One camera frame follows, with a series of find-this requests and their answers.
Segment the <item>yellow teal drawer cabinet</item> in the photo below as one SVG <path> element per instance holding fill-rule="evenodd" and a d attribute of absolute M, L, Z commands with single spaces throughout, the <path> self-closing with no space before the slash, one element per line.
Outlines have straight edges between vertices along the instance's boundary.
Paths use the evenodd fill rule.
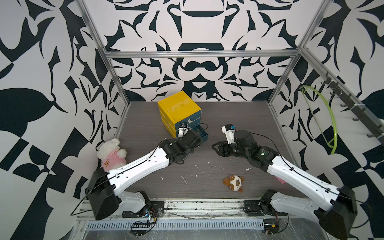
<path fill-rule="evenodd" d="M 202 109 L 184 92 L 181 91 L 158 102 L 161 119 L 173 138 L 179 129 L 193 128 L 201 123 Z"/>

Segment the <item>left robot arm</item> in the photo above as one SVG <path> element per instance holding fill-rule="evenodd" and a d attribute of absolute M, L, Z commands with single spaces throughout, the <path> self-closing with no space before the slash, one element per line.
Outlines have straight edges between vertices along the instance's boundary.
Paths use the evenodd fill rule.
<path fill-rule="evenodd" d="M 95 220 L 108 218 L 118 209 L 140 217 L 146 215 L 152 205 L 147 194 L 126 192 L 126 189 L 155 171 L 183 164 L 202 141 L 199 133 L 189 130 L 181 138 L 164 139 L 153 151 L 125 166 L 110 171 L 95 170 L 85 190 Z"/>

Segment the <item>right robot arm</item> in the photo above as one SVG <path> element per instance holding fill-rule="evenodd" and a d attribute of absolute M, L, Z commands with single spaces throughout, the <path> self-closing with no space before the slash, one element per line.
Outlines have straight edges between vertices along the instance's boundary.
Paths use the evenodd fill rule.
<path fill-rule="evenodd" d="M 326 183 L 286 160 L 277 149 L 259 146 L 253 134 L 246 130 L 224 130 L 226 141 L 212 145 L 221 157 L 247 160 L 253 167 L 285 182 L 306 199 L 267 190 L 256 207 L 245 206 L 248 215 L 277 213 L 295 215 L 319 224 L 325 232 L 339 240 L 346 240 L 357 217 L 355 192 L 343 186 L 338 188 Z"/>

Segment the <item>brown white plush toy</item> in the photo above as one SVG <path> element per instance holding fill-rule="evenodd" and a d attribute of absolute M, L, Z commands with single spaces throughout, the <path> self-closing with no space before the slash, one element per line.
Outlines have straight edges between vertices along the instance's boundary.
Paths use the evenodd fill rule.
<path fill-rule="evenodd" d="M 237 175 L 230 175 L 228 178 L 223 179 L 223 184 L 228 186 L 234 192 L 243 192 L 243 184 L 245 179 Z"/>

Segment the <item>pink alarm clock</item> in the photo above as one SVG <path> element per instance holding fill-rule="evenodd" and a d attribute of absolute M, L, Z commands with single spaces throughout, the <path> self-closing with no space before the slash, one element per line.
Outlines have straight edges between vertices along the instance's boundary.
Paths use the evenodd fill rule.
<path fill-rule="evenodd" d="M 277 179 L 281 184 L 285 184 L 285 183 L 286 183 L 286 181 L 282 180 L 281 178 L 276 177 L 276 179 Z"/>

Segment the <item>white teddy bear pink shirt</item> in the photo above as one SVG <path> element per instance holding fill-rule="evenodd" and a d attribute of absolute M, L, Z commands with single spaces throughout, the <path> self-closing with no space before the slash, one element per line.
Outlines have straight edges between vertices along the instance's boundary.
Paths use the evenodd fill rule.
<path fill-rule="evenodd" d="M 97 157 L 101 160 L 101 167 L 105 172 L 123 167 L 127 164 L 127 151 L 120 148 L 120 140 L 116 138 L 101 144 L 97 151 Z"/>

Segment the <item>green hanging hoop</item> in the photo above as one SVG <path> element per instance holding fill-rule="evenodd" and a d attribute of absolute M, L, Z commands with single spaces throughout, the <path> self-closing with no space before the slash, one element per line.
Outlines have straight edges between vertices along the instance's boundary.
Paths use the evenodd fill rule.
<path fill-rule="evenodd" d="M 309 85 L 302 85 L 300 92 L 326 146 L 331 150 L 330 154 L 334 155 L 339 145 L 339 135 L 336 117 L 330 104 L 332 98 L 327 100 L 319 90 Z M 332 130 L 332 136 L 330 137 L 327 137 L 325 133 L 326 124 L 329 124 Z"/>

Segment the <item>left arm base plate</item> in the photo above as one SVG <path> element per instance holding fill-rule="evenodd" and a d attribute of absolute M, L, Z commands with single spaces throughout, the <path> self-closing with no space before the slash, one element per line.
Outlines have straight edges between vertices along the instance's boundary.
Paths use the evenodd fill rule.
<path fill-rule="evenodd" d="M 123 211 L 123 218 L 147 218 L 158 217 L 164 213 L 165 202 L 164 201 L 151 201 L 150 204 L 145 205 L 143 209 L 141 209 L 137 213 L 133 213 L 130 211 Z"/>

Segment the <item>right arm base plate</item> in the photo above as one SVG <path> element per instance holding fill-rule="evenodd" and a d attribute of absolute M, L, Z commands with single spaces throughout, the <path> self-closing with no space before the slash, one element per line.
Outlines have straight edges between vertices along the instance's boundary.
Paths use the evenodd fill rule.
<path fill-rule="evenodd" d="M 244 200 L 243 210 L 250 217 L 270 216 L 272 214 L 269 203 L 263 200 Z"/>

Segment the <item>aluminium frame rail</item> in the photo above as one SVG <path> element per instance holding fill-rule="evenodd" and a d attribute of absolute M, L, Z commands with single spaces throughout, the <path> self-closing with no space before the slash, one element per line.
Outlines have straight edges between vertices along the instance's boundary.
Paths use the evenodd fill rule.
<path fill-rule="evenodd" d="M 214 57 L 292 57 L 296 50 L 228 50 L 228 51 L 105 51 L 108 59 L 127 58 L 214 58 Z"/>

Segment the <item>black wall hook rack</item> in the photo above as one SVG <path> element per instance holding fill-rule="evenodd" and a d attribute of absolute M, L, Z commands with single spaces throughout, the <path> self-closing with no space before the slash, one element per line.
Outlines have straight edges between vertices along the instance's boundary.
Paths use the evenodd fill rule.
<path fill-rule="evenodd" d="M 341 107 L 355 115 L 353 121 L 361 122 L 369 130 L 368 138 L 375 138 L 382 145 L 384 144 L 384 123 L 341 80 L 330 74 L 330 72 L 326 72 L 326 80 L 322 85 L 332 90 L 331 100 L 339 99 L 342 101 Z"/>

